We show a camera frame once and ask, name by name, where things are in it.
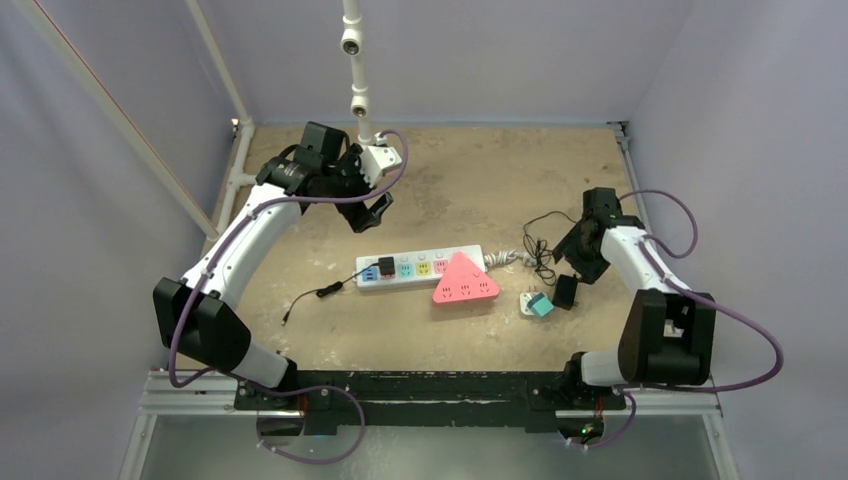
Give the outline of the black power adapter with switch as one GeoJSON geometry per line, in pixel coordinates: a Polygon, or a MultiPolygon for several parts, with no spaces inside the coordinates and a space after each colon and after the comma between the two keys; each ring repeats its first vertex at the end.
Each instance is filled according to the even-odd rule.
{"type": "Polygon", "coordinates": [[[373,273],[375,277],[379,277],[382,274],[394,274],[395,270],[396,268],[394,260],[391,260],[389,257],[379,257],[376,261],[367,264],[364,268],[354,272],[351,276],[344,280],[338,280],[327,286],[303,292],[292,300],[287,311],[281,319],[281,325],[285,326],[287,324],[295,305],[306,296],[313,295],[316,298],[322,299],[342,290],[347,283],[353,280],[365,279],[365,275],[367,273],[373,273]]]}

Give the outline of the white multicolour power strip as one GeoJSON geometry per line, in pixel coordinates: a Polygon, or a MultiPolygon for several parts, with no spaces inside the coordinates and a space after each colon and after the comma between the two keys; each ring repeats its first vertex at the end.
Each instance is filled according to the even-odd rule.
{"type": "Polygon", "coordinates": [[[354,282],[361,291],[435,286],[441,279],[449,260],[458,252],[468,255],[478,267],[485,272],[488,271],[484,264],[482,247],[465,245],[359,256],[355,259],[354,272],[376,261],[379,257],[389,257],[394,260],[396,270],[394,274],[382,274],[379,277],[375,277],[373,273],[367,273],[365,279],[356,279],[354,282]]]}

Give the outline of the pink triangular power socket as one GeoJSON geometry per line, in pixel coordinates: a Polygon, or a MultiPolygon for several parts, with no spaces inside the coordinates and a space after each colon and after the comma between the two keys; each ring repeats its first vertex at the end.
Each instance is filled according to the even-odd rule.
{"type": "Polygon", "coordinates": [[[432,295],[432,302],[446,306],[465,301],[494,300],[500,287],[466,254],[455,253],[449,260],[432,295]]]}

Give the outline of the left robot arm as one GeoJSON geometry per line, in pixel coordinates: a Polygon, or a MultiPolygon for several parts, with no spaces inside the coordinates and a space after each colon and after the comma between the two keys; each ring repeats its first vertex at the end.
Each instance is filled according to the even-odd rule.
{"type": "Polygon", "coordinates": [[[292,405],[297,364],[262,346],[239,318],[244,291],[271,248],[312,205],[334,205],[355,233],[378,226],[408,163],[408,142],[397,130],[380,131],[374,143],[363,144],[316,122],[305,126],[298,143],[265,162],[243,208],[213,246],[180,278],[164,277],[154,287],[171,384],[183,388],[194,380],[177,377],[176,360],[183,355],[208,371],[255,384],[272,408],[292,405]]]}

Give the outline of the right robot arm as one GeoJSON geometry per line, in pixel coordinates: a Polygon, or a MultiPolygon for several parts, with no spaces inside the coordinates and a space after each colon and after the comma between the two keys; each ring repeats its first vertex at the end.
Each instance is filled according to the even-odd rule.
{"type": "Polygon", "coordinates": [[[623,212],[616,191],[584,192],[582,214],[553,249],[576,280],[594,284],[614,268],[633,299],[618,345],[579,352],[561,381],[564,399],[584,407],[601,388],[626,384],[700,386],[710,374],[716,312],[679,281],[651,245],[644,223],[623,212]]]}

